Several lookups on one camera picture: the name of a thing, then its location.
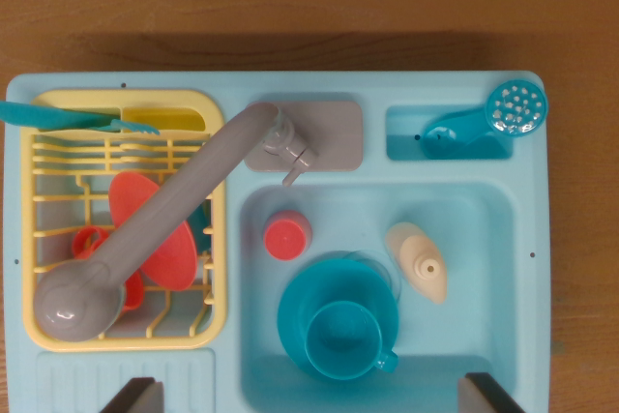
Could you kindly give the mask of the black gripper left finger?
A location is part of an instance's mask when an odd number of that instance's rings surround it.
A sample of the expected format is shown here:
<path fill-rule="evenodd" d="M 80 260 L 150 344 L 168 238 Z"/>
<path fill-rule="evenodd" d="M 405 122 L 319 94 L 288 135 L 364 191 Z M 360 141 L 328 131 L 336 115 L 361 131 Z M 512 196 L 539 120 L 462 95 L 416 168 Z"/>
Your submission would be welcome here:
<path fill-rule="evenodd" d="M 134 377 L 107 403 L 101 413 L 163 413 L 163 383 L 153 377 Z"/>

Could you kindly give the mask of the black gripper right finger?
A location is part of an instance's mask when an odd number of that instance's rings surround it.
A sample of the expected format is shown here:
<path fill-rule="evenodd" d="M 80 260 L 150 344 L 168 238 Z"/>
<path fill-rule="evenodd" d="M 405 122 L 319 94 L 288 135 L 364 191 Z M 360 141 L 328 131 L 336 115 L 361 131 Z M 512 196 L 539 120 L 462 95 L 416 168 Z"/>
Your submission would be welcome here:
<path fill-rule="evenodd" d="M 469 372 L 457 383 L 458 413 L 524 413 L 488 372 Z"/>

